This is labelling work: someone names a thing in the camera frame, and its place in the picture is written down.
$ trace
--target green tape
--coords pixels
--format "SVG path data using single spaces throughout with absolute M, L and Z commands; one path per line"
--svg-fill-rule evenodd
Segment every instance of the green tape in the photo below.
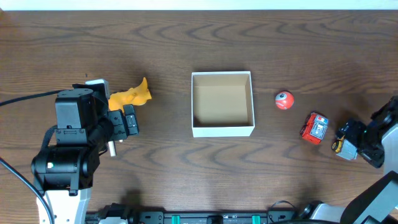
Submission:
M 252 219 L 252 221 L 253 221 L 253 224 L 261 224 L 260 216 L 259 216 L 259 215 L 253 215 L 253 216 L 251 217 L 251 219 Z
M 172 215 L 172 224 L 180 224 L 180 216 Z

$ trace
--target eyeball toy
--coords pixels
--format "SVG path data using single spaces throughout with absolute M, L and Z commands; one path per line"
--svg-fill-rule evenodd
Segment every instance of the eyeball toy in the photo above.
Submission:
M 275 104 L 281 110 L 287 110 L 293 106 L 294 97 L 291 93 L 283 91 L 275 97 Z

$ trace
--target red toy car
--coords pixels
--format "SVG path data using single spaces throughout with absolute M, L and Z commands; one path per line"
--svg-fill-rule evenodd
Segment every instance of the red toy car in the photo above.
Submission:
M 305 125 L 300 131 L 303 139 L 319 144 L 325 136 L 326 129 L 328 128 L 328 120 L 317 113 L 311 113 L 305 120 Z

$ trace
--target wooden table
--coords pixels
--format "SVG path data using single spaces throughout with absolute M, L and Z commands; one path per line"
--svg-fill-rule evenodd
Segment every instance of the wooden table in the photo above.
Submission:
M 5 12 L 0 100 L 105 78 L 113 91 L 147 77 L 141 133 L 101 157 L 89 210 L 112 202 L 166 210 L 264 210 L 277 200 L 346 206 L 382 177 L 330 150 L 349 117 L 369 122 L 398 90 L 394 11 Z M 191 73 L 249 70 L 249 138 L 194 139 Z M 291 110 L 274 105 L 279 90 Z M 55 96 L 0 108 L 0 155 L 32 180 L 30 162 L 56 124 Z M 309 112 L 330 119 L 319 146 L 301 140 Z M 34 195 L 0 169 L 3 223 L 37 223 Z

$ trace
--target open box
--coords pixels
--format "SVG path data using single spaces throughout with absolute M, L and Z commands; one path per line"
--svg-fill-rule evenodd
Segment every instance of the open box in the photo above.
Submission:
M 254 110 L 250 72 L 192 73 L 193 137 L 250 136 Z

